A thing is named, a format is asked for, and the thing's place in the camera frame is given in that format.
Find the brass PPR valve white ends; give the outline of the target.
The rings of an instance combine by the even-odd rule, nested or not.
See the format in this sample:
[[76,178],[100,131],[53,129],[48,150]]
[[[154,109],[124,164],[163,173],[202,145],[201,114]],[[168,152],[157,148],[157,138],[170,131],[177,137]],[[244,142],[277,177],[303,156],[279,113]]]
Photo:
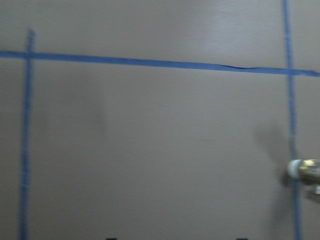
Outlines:
[[294,159],[286,167],[288,176],[293,180],[300,181],[307,186],[308,194],[320,197],[320,160]]

